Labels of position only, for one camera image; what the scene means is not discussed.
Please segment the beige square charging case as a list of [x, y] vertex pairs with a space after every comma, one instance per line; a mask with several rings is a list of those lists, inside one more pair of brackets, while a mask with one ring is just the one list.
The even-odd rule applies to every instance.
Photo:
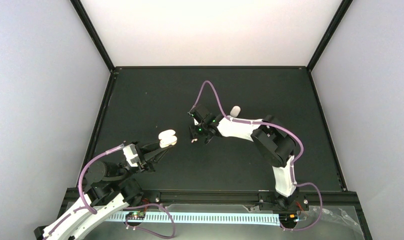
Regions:
[[159, 146], [161, 148], [174, 146], [178, 141], [176, 131], [173, 129], [168, 129], [160, 132], [158, 135], [158, 139], [159, 139]]

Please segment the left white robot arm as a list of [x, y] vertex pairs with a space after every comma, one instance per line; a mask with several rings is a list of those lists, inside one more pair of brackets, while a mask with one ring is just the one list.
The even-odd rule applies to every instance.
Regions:
[[147, 209], [152, 203], [134, 175], [154, 171], [154, 164], [177, 144], [177, 138], [108, 149], [83, 168], [78, 179], [78, 198], [57, 220], [34, 230], [38, 240], [82, 240], [118, 211]]

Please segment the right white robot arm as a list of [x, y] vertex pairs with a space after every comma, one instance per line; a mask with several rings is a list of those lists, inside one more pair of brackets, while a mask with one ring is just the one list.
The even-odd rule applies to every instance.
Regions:
[[274, 120], [267, 115], [263, 119], [238, 118], [241, 108], [234, 106], [230, 114], [211, 113], [205, 106], [198, 104], [188, 115], [193, 119], [189, 127], [191, 141], [204, 139], [208, 144], [214, 137], [238, 138], [254, 143], [260, 155], [272, 166], [275, 177], [275, 204], [283, 210], [295, 203], [294, 192], [297, 189], [292, 181], [290, 163], [295, 158], [296, 142], [282, 130], [269, 126]]

